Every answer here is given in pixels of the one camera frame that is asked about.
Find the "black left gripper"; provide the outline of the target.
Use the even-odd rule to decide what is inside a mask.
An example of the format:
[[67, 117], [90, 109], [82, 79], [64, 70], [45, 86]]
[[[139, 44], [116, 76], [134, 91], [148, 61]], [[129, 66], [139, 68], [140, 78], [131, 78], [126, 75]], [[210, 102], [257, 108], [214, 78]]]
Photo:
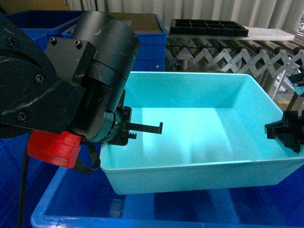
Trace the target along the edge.
[[136, 124], [131, 122], [131, 117], [131, 107], [124, 106], [117, 109], [114, 128], [110, 138], [106, 141], [109, 145], [126, 146], [129, 139], [137, 138], [137, 133], [134, 132], [162, 134], [163, 122], [160, 122], [159, 126]]

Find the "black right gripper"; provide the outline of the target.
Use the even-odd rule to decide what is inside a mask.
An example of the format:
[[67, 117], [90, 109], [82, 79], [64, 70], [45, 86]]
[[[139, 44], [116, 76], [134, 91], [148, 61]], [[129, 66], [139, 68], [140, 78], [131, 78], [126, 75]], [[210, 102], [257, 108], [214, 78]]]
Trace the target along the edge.
[[281, 120], [266, 124], [267, 139], [278, 139], [286, 148], [300, 153], [304, 144], [304, 111], [284, 111]]

